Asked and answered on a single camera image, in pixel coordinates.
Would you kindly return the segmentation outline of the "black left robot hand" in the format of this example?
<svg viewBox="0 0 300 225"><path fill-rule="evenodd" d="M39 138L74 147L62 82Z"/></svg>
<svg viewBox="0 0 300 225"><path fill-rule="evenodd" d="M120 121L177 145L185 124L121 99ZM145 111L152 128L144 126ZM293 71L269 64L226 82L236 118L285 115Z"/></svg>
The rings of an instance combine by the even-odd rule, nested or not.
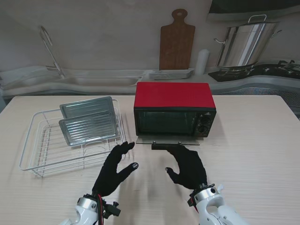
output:
<svg viewBox="0 0 300 225"><path fill-rule="evenodd" d="M92 188L93 195L100 195L101 197L109 196L133 171L135 171L139 164L134 162L126 168L117 172L118 164L122 156L127 154L129 150L135 146L134 142L124 142L121 145L116 145L110 154L107 156L100 173Z"/></svg>

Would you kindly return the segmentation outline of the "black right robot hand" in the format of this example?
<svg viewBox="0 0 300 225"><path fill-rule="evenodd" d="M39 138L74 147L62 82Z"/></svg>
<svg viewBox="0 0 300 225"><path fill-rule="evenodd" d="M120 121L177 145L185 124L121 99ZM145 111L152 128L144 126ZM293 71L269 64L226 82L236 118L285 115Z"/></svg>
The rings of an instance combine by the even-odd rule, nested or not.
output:
<svg viewBox="0 0 300 225"><path fill-rule="evenodd" d="M208 185L207 174L197 151L189 150L182 145L171 146L167 151L174 156L179 167L179 173L175 173L170 167L165 168L175 184L190 190Z"/></svg>

